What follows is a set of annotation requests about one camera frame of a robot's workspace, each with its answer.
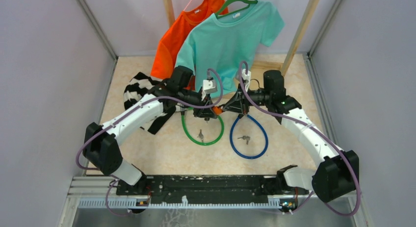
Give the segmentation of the blue lock keys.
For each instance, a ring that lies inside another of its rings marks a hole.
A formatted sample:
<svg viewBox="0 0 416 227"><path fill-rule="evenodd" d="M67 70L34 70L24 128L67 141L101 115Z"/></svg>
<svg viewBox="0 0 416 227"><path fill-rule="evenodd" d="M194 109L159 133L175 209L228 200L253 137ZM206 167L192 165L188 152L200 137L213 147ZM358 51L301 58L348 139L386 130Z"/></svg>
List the blue lock keys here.
<svg viewBox="0 0 416 227"><path fill-rule="evenodd" d="M238 139L239 139L239 140L244 140L244 141L245 141L245 143L246 143L246 145L248 145L248 144L249 144L249 141L250 141L250 139L251 139L251 137L250 137L250 136L243 135L243 136L241 136L241 137L238 137Z"/></svg>

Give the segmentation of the orange padlock with keys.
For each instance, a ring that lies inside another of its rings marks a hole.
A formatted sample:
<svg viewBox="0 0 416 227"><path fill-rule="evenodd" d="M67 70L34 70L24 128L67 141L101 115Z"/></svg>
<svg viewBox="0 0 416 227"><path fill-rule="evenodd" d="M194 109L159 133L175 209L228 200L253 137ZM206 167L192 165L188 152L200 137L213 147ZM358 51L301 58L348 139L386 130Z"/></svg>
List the orange padlock with keys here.
<svg viewBox="0 0 416 227"><path fill-rule="evenodd" d="M223 112L224 112L224 110L223 110L223 108L222 108L223 106L222 105L220 105L220 106L213 106L212 108L211 108L211 110L212 110L212 112L216 115L216 116L219 116L220 114L222 114Z"/></svg>

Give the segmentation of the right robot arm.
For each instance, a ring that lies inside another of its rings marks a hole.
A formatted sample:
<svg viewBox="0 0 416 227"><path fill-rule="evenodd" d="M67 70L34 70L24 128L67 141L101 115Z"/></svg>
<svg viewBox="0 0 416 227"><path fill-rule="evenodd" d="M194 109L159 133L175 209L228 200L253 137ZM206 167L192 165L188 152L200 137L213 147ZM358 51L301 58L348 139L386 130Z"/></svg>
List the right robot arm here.
<svg viewBox="0 0 416 227"><path fill-rule="evenodd" d="M284 77L278 70L263 73L263 87L250 90L251 72L246 68L237 72L239 86L233 98L223 106L224 111L247 114L251 106L275 117L307 150L316 169L296 165L280 170L276 187L283 194L295 187L313 191L324 203L347 193L361 192L359 186L359 157L354 151L344 151L306 115L301 104L286 93Z"/></svg>

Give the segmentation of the green cable lock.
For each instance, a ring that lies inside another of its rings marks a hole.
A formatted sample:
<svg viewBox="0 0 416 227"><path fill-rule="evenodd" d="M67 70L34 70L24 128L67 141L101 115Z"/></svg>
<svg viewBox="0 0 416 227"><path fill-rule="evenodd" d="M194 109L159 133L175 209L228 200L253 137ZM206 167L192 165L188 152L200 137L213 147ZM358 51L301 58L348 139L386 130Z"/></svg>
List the green cable lock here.
<svg viewBox="0 0 416 227"><path fill-rule="evenodd" d="M220 116L218 116L218 118L217 118L219 120L220 124L221 124L221 130L220 130L220 133L217 136L217 138L215 138L212 141L205 142L204 141L204 135L202 134L202 131L200 130L200 133L198 134L198 138L200 140L198 141L194 137L191 136L191 134L189 133L189 131L187 129L187 126L186 126L185 113L186 113L186 111L189 111L190 109L193 109L193 108L182 108L180 110L181 123L182 123L182 128L184 130L185 135L188 137L188 139L191 142L193 142L193 143L195 143L195 144L197 144L199 146L211 146L211 145L216 144L223 137L223 134L224 134L224 131L225 131L225 125L224 125L223 119Z"/></svg>

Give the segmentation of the blue cable lock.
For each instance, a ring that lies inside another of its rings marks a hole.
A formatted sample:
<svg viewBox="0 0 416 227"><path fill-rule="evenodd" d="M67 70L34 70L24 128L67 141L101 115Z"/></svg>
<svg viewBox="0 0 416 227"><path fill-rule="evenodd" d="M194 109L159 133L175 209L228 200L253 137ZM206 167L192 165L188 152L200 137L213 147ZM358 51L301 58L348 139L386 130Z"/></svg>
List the blue cable lock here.
<svg viewBox="0 0 416 227"><path fill-rule="evenodd" d="M264 129L264 127L255 118L253 118L250 115L247 115L246 117L249 118L254 124L256 124L257 127L262 131L262 134L263 134L264 140L265 140L264 148L262 149L262 151L259 154L256 154L256 155L245 155L245 154L241 153L237 149L237 147L235 146L234 140L233 140L234 130L235 130L238 122L243 118L243 115L242 114L239 114L236 117L235 121L233 122L233 124L231 126L230 134L229 134L229 142L230 142L231 148L233 149L233 151L238 156L240 156L240 157L242 157L244 159L254 160L254 159L258 159L258 158L262 157L267 152L268 147L269 147L269 138L268 138L267 132Z"/></svg>

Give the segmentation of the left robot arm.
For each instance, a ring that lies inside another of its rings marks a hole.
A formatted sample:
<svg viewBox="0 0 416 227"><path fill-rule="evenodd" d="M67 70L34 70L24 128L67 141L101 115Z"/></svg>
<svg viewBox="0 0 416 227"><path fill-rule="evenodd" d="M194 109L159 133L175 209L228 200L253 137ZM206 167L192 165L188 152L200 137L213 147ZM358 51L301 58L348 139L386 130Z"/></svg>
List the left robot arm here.
<svg viewBox="0 0 416 227"><path fill-rule="evenodd" d="M210 95L219 92L222 97L224 94L219 74L209 68L199 92L187 89L193 74L193 70L178 66L170 78L151 88L141 100L119 116L103 125L91 123L86 128L85 142L76 158L83 155L105 176L124 181L136 195L144 193L147 188L145 174L122 157L119 146L134 131L178 103L194 109L212 110L217 103L212 102Z"/></svg>

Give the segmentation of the green lock keys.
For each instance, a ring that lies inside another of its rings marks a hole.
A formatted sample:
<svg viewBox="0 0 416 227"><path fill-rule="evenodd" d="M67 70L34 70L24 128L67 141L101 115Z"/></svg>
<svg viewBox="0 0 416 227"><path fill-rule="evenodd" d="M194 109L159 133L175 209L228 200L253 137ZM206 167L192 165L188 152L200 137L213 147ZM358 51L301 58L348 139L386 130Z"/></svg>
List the green lock keys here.
<svg viewBox="0 0 416 227"><path fill-rule="evenodd" d="M198 138L200 139L201 143L204 143L204 135L202 133L202 129L199 130Z"/></svg>

